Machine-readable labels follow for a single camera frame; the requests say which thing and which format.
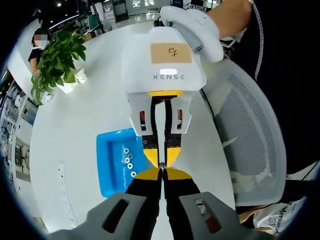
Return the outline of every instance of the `handwritten label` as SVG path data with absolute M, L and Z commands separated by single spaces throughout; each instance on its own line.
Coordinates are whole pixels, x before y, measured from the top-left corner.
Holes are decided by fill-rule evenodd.
M 153 64 L 192 62 L 190 48 L 185 43 L 152 43 L 150 47 Z

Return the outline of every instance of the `white pot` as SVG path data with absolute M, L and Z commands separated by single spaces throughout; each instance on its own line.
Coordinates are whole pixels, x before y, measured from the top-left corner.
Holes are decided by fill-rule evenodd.
M 78 69 L 75 73 L 74 73 L 75 79 L 83 84 L 87 81 L 87 75 L 85 72 L 85 69 L 83 67 L 81 67 L 80 69 Z
M 41 97 L 41 103 L 45 104 L 46 102 L 50 102 L 51 99 L 54 97 L 54 95 L 52 93 L 49 93 L 47 91 L 44 91 L 41 93 L 42 97 Z
M 70 93 L 74 88 L 75 86 L 78 85 L 78 82 L 73 82 L 73 83 L 63 83 L 63 86 L 57 84 L 57 87 L 60 88 L 62 90 L 62 92 L 64 92 L 65 94 L 68 94 Z

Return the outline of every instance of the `face mask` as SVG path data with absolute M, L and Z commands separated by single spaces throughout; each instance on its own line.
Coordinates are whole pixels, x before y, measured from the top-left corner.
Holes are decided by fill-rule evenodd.
M 32 49 L 41 49 L 44 50 L 46 48 L 46 46 L 49 44 L 49 41 L 43 41 L 43 40 L 39 40 L 39 41 L 34 41 L 35 44 L 37 44 L 37 46 L 32 47 Z

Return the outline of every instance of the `sticker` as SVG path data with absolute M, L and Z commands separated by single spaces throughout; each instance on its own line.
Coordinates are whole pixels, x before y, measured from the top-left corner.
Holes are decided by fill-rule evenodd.
M 69 218 L 71 226 L 75 228 L 77 226 L 77 223 L 76 223 L 74 213 L 71 209 L 71 205 L 68 197 L 66 179 L 65 179 L 65 164 L 63 162 L 58 164 L 57 174 L 58 174 L 58 180 L 59 180 L 60 191 L 61 191 L 62 205 Z
M 192 62 L 190 48 L 186 43 L 152 43 L 150 47 L 153 64 Z

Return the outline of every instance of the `green leaves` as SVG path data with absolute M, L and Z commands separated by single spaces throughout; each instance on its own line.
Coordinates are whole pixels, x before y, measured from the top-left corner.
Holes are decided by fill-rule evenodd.
M 64 70 L 64 66 L 62 65 L 62 62 L 60 60 L 60 58 L 57 56 L 56 57 L 56 65 L 55 65 L 55 68 L 56 69 L 59 69 L 59 70 Z
M 64 82 L 67 84 L 72 84 L 76 82 L 75 75 L 72 71 L 68 71 L 65 73 L 65 78 L 63 78 Z
M 86 60 L 86 54 L 83 51 L 78 52 L 78 54 L 79 54 L 80 58 L 83 59 L 83 61 Z
M 84 61 L 86 60 L 86 54 L 85 54 L 85 51 L 86 50 L 86 47 L 83 46 L 83 45 L 77 45 L 75 46 L 73 49 L 72 49 L 72 52 L 74 54 L 77 54 L 80 56 L 80 58 L 82 58 Z
M 64 85 L 64 82 L 62 81 L 61 77 L 59 77 L 57 80 L 56 80 L 56 84 L 59 84 L 61 86 Z
M 72 69 L 76 69 L 73 59 L 86 60 L 86 47 L 83 36 L 77 32 L 61 30 L 57 32 L 49 45 L 41 54 L 37 69 L 40 74 L 31 78 L 31 94 L 40 104 L 42 91 L 53 92 L 52 88 L 64 83 L 74 83 L 76 81 Z
M 74 57 L 74 59 L 79 60 L 79 54 L 77 52 L 73 52 L 72 56 Z

